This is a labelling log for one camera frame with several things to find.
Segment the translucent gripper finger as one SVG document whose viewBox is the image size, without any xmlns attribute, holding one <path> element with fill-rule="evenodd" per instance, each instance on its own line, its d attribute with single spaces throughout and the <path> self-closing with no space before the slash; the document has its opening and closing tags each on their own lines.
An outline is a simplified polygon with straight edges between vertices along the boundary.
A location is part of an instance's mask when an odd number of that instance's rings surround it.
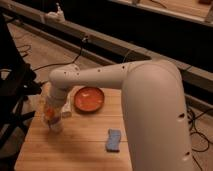
<svg viewBox="0 0 213 171">
<path fill-rule="evenodd" d="M 62 115 L 61 115 L 61 109 L 60 108 L 55 109 L 52 129 L 53 129 L 54 132 L 61 132 L 63 130 Z"/>
<path fill-rule="evenodd" d="M 39 109 L 39 111 L 40 111 L 42 122 L 46 126 L 49 126 L 48 119 L 46 118 L 46 107 L 47 107 L 46 97 L 43 97 L 40 100 L 40 109 Z"/>
</svg>

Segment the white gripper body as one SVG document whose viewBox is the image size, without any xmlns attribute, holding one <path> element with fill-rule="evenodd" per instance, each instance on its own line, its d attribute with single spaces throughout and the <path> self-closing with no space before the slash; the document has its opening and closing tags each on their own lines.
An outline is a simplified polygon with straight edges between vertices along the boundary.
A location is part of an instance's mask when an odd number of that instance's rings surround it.
<svg viewBox="0 0 213 171">
<path fill-rule="evenodd" d="M 62 107 L 67 101 L 68 93 L 58 89 L 51 89 L 46 97 L 47 102 L 54 108 Z"/>
</svg>

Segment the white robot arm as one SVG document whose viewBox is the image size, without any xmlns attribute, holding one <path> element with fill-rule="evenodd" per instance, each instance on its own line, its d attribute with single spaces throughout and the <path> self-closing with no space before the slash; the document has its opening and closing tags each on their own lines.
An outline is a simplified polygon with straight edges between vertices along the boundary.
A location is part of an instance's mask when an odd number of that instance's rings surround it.
<svg viewBox="0 0 213 171">
<path fill-rule="evenodd" d="M 60 123 L 61 108 L 78 85 L 119 89 L 133 171 L 194 171 L 182 77 L 167 60 L 145 60 L 79 70 L 52 70 L 43 108 L 46 124 Z"/>
</svg>

